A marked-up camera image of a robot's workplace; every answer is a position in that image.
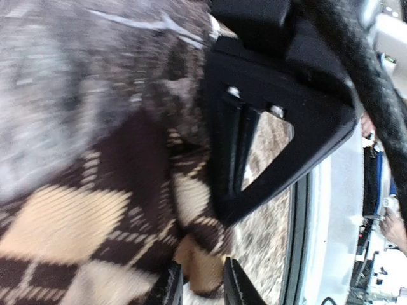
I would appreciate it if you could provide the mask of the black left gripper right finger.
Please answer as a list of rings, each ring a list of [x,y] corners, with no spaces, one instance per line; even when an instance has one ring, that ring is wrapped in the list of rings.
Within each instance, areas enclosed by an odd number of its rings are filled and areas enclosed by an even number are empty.
[[[265,305],[238,260],[227,257],[223,271],[224,303],[230,305]]]

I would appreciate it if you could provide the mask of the brown argyle sock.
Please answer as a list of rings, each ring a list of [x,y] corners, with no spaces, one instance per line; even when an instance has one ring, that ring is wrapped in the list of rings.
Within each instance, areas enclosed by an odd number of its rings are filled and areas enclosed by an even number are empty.
[[[172,263],[223,294],[233,229],[214,212],[210,148],[128,119],[37,189],[1,202],[2,304],[145,304]]]

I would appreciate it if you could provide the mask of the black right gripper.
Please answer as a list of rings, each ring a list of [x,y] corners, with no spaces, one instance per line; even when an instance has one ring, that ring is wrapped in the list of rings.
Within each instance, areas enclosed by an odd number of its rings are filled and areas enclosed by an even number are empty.
[[[307,174],[355,128],[348,76],[301,9],[301,1],[213,1],[212,14],[239,38],[219,38],[205,66],[210,186],[218,219],[230,226]],[[242,185],[259,117],[276,107],[293,139],[249,186]]]

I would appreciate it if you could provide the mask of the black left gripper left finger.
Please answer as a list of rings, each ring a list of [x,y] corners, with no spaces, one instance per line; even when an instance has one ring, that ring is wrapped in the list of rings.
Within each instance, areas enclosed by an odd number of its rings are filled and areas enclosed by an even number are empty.
[[[183,285],[183,267],[176,262],[171,262],[152,288],[152,304],[182,304]]]

